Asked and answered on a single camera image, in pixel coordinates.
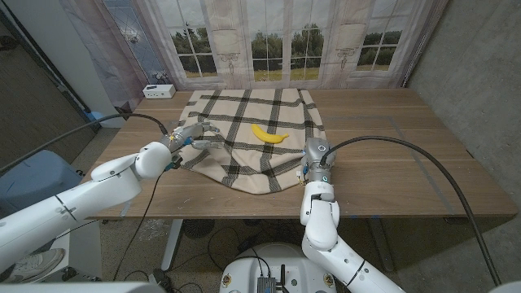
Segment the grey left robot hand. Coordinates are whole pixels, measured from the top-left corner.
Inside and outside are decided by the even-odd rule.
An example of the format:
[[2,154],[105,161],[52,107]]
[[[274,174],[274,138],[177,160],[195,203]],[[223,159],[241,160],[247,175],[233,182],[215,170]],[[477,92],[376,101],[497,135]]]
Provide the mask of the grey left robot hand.
[[219,129],[209,121],[198,122],[188,126],[177,127],[172,133],[165,134],[160,139],[160,142],[170,150],[172,162],[180,163],[182,161],[180,152],[186,146],[192,146],[197,150],[220,149],[224,146],[223,142],[212,142],[202,139],[204,133],[208,131],[218,133]]

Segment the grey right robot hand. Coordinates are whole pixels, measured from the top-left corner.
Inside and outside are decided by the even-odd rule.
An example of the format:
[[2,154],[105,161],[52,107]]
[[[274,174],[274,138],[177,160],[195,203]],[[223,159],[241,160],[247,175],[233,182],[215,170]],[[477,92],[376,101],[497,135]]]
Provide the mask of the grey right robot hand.
[[336,153],[332,152],[321,165],[322,157],[332,148],[332,145],[322,138],[308,138],[304,147],[304,156],[300,163],[304,181],[331,181],[331,168],[334,165]]

